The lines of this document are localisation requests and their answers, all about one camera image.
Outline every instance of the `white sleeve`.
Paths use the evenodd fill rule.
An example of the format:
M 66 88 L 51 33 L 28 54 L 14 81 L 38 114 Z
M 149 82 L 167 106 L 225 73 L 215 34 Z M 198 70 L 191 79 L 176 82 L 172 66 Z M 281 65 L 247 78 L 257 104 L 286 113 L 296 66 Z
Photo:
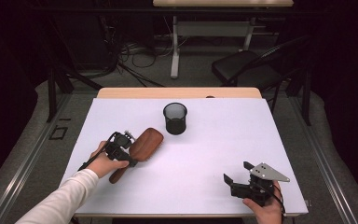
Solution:
M 75 173 L 16 223 L 69 223 L 77 208 L 94 191 L 98 180 L 89 169 Z

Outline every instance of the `table surface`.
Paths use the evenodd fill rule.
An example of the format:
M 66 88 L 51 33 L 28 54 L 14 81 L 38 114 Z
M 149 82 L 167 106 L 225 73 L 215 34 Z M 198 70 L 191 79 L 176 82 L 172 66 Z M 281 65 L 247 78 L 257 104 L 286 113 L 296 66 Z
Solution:
M 219 98 L 205 98 L 210 95 Z M 180 135 L 165 130 L 162 108 L 171 102 L 188 109 L 187 128 Z M 288 176 L 291 181 L 281 183 L 282 192 L 290 192 L 284 195 L 288 216 L 308 213 L 268 104 L 254 88 L 101 89 L 62 181 L 111 133 L 129 130 L 136 137 L 148 127 L 164 135 L 155 155 L 114 185 L 109 175 L 102 178 L 76 217 L 252 216 L 223 180 L 227 174 L 247 184 L 244 161 L 265 162 Z
M 155 7 L 291 7 L 292 0 L 153 0 Z

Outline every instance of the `black chair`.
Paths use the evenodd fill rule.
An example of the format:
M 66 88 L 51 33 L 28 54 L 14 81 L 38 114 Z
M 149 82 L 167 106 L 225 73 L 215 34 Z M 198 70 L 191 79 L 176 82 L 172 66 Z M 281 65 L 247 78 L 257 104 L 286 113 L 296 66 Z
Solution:
M 305 66 L 293 64 L 293 57 L 309 42 L 308 36 L 301 36 L 269 49 L 261 56 L 244 50 L 213 62 L 212 72 L 223 83 L 221 86 L 256 87 L 260 91 L 275 88 L 271 104 L 274 111 L 282 82 L 301 74 Z

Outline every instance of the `black mesh cup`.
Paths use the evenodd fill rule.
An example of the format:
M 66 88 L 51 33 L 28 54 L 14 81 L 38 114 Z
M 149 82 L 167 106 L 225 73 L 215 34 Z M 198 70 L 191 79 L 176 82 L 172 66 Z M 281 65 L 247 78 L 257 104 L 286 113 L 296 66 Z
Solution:
M 165 128 L 168 133 L 181 134 L 186 129 L 187 108 L 180 103 L 170 103 L 164 107 Z

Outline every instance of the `human hand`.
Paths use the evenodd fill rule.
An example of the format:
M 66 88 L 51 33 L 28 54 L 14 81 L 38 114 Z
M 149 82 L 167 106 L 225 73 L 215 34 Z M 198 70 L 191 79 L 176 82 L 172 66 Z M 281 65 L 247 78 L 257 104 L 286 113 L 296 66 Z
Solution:
M 97 150 L 91 153 L 90 157 L 95 156 L 105 143 L 105 141 L 102 141 Z M 92 170 L 99 178 L 102 178 L 111 171 L 124 168 L 128 165 L 128 161 L 111 161 L 105 153 L 100 153 L 98 157 L 89 166 L 87 166 L 87 169 Z
M 280 186 L 278 181 L 274 181 L 275 185 L 274 194 L 277 198 L 281 198 Z M 281 204 L 274 198 L 270 197 L 266 204 L 261 207 L 253 200 L 245 198 L 242 201 L 246 206 L 248 206 L 254 213 L 257 219 L 258 224 L 281 224 L 282 223 L 282 208 Z

